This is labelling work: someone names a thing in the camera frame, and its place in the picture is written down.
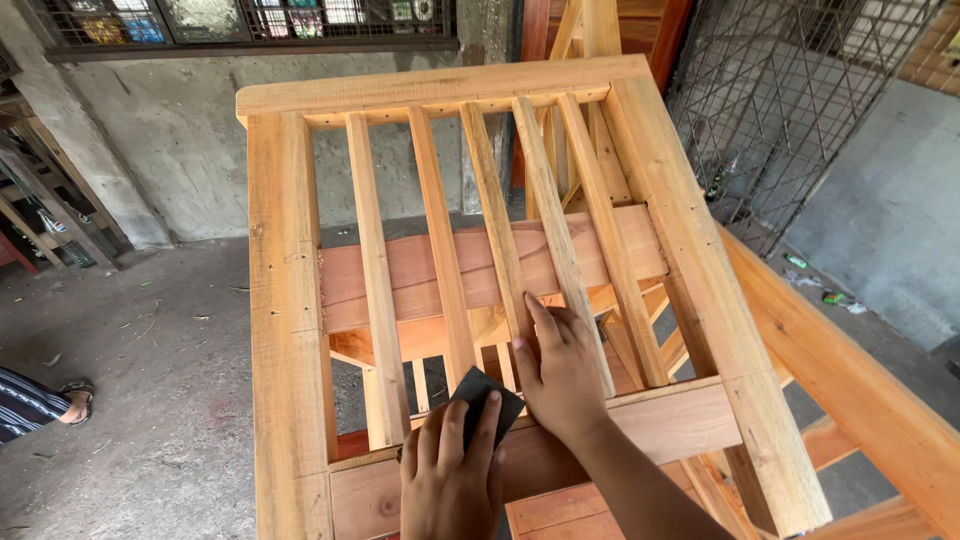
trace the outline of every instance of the person's left hand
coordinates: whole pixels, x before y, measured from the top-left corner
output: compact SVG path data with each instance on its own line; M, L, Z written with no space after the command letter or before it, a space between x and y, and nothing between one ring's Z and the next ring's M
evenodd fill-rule
M400 538L493 539L503 496L503 451L492 459L501 402L498 392L490 393L466 455L466 402L437 407L407 436L400 462Z

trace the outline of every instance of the foot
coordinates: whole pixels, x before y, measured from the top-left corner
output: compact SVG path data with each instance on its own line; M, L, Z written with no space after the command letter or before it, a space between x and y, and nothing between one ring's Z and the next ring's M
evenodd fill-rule
M83 420L86 420L86 401L92 397L92 395L90 392L83 390L67 392L66 396L70 398L71 405L58 420L64 424L79 424Z

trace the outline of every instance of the metal grille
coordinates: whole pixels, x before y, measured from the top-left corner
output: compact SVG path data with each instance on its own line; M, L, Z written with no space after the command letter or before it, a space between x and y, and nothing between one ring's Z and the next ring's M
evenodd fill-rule
M73 48L452 36L450 0L42 0Z
M700 2L667 107L713 216L773 255L937 7Z

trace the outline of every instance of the hand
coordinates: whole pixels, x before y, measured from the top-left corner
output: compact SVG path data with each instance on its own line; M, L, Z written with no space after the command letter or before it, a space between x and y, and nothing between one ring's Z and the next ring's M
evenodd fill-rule
M501 402L499 392L487 397L466 455L467 402L435 408L407 436L400 462L400 538L492 540L496 535L503 451L492 458Z
M565 307L544 307L527 293L537 325L540 362L529 343L514 339L523 397L537 421L568 448L610 422L587 323Z

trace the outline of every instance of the sandal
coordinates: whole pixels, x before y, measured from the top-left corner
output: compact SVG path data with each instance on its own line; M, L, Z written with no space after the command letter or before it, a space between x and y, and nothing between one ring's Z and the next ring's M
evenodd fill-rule
M85 380L78 381L78 382L71 382L70 384L67 384L66 386L60 389L61 394L65 394L67 392L83 392L86 394L86 415L84 416L83 419L78 420L76 422L71 422L69 424L70 426L78 426L79 424L82 424L83 422L86 422L87 420L89 420L90 416L93 414L93 409L91 408L91 405L90 405L90 402L93 400L93 384L90 384Z

